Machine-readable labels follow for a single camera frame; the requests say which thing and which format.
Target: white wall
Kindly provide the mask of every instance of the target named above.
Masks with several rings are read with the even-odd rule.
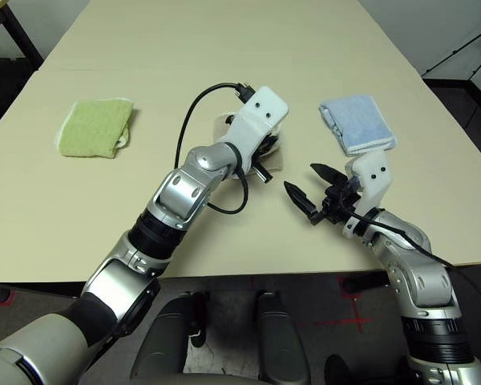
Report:
[[[71,26],[89,0],[10,0],[9,7],[43,58]],[[22,57],[13,39],[0,26],[0,58]]]
[[[359,1],[420,74],[481,32],[481,0]],[[468,79],[480,63],[481,38],[427,77]]]

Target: table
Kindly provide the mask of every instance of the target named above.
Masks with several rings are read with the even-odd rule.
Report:
[[[0,0],[0,26],[3,25],[6,28],[10,37],[29,59],[32,68],[37,70],[42,64],[42,56],[23,30],[13,11],[7,5],[8,2],[9,0]]]
[[[341,226],[310,225],[282,185],[320,203],[325,185],[308,165],[342,169],[350,158],[318,104],[360,93],[376,99],[399,139],[382,206],[420,226],[440,257],[481,262],[481,154],[357,2],[227,2],[221,16],[219,1],[106,3],[91,1],[0,122],[0,282],[85,281],[171,170],[194,97],[243,80],[269,85],[290,107],[283,171],[267,185],[249,179],[242,213],[207,209],[165,277],[378,268]],[[114,160],[60,156],[55,131],[72,103],[116,96],[135,101],[128,148]],[[210,144],[214,118],[239,107],[231,91],[210,95],[183,153]],[[212,201],[236,207],[241,195],[231,180]]]

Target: black cable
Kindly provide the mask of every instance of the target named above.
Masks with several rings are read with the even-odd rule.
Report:
[[[352,216],[352,217],[355,217],[356,219],[358,219],[359,221],[365,223],[366,225],[372,225],[372,226],[377,226],[377,227],[381,227],[382,229],[387,229],[389,231],[391,231],[392,233],[395,233],[397,235],[400,235],[401,237],[403,237],[410,245],[412,245],[413,247],[415,247],[417,249],[417,251],[419,251],[421,254],[425,255],[426,257],[429,257],[430,259],[432,259],[433,261],[436,261],[448,268],[450,268],[451,270],[455,271],[457,274],[459,274],[463,279],[465,279],[465,281],[467,281],[471,286],[472,288],[475,290],[475,292],[481,297],[481,289],[479,288],[479,286],[474,282],[472,281],[471,278],[469,278],[463,271],[461,271],[460,269],[458,269],[458,267],[454,266],[453,264],[451,264],[450,262],[440,258],[440,257],[437,257],[436,255],[430,253],[429,251],[427,251],[426,249],[424,249],[421,245],[419,245],[417,242],[415,242],[413,239],[411,239],[408,234],[406,234],[406,231],[404,231],[403,229],[398,229],[396,227],[392,227],[392,226],[388,226],[388,225],[385,225],[384,223],[380,223],[380,222],[376,222],[376,221],[372,221],[370,219],[367,219],[365,217],[362,217],[361,215],[358,215],[354,212],[352,212],[351,210],[348,210],[345,206],[344,206],[344,201],[343,201],[343,195],[344,195],[344,190],[342,190],[340,192],[340,197],[339,197],[339,201],[340,201],[340,206],[341,206],[341,209],[344,211],[344,213]]]
[[[223,214],[237,214],[242,211],[242,209],[246,206],[246,203],[248,203],[249,187],[248,187],[248,181],[246,180],[246,175],[244,174],[242,167],[239,167],[239,170],[237,171],[236,174],[239,176],[240,182],[242,183],[242,189],[244,191],[242,203],[240,204],[239,208],[235,210],[225,210],[217,207],[216,205],[213,205],[210,202],[207,203],[208,207],[216,211],[219,211],[220,213],[223,213]]]
[[[211,86],[201,92],[192,102],[191,107],[189,107],[187,111],[187,115],[185,115],[184,122],[182,124],[182,128],[180,129],[180,136],[178,137],[178,144],[176,145],[176,154],[175,154],[175,168],[178,168],[178,163],[180,161],[180,150],[182,147],[182,142],[184,141],[185,130],[187,129],[187,124],[191,119],[192,112],[196,105],[202,100],[207,94],[211,93],[212,91],[219,90],[220,88],[233,88],[238,92],[238,98],[243,102],[246,103],[249,98],[255,93],[255,91],[248,85],[242,85],[240,83],[219,83],[214,86]],[[242,198],[242,203],[240,204],[238,209],[235,210],[225,210],[216,205],[208,202],[207,206],[211,209],[218,211],[219,213],[223,214],[237,214],[240,213],[243,208],[248,203],[248,195],[249,195],[249,187],[248,181],[246,180],[246,175],[244,174],[244,170],[242,169],[241,165],[237,165],[237,169],[235,173],[239,176],[240,182],[242,183],[242,189],[244,191],[244,196]]]
[[[189,119],[191,119],[192,111],[194,111],[194,107],[202,100],[207,94],[212,91],[219,90],[220,88],[233,88],[237,90],[240,84],[237,83],[219,83],[215,86],[211,86],[207,88],[205,91],[201,92],[192,102],[191,107],[189,107],[187,111],[187,115],[185,116],[184,123],[182,124],[182,128],[180,129],[180,136],[178,137],[178,144],[176,145],[176,155],[175,155],[175,168],[178,168],[178,162],[180,161],[180,149],[182,147],[182,142],[184,141],[185,129],[187,128],[187,124],[189,123]]]

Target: red tape marking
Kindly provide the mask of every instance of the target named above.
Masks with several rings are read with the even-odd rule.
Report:
[[[7,301],[0,302],[0,306],[10,306],[13,303],[15,297],[16,297],[16,290],[11,290],[10,296],[8,297]]]

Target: table leg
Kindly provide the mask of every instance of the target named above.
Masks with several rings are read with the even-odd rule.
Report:
[[[23,30],[21,24],[16,19],[13,11],[10,10],[9,6],[6,4],[0,9],[0,13],[4,16],[3,26],[9,32],[10,37],[18,44],[20,50],[27,59],[29,59],[32,67],[38,70],[41,67],[43,59],[39,54],[38,50],[32,43],[32,41],[27,36],[25,30]]]

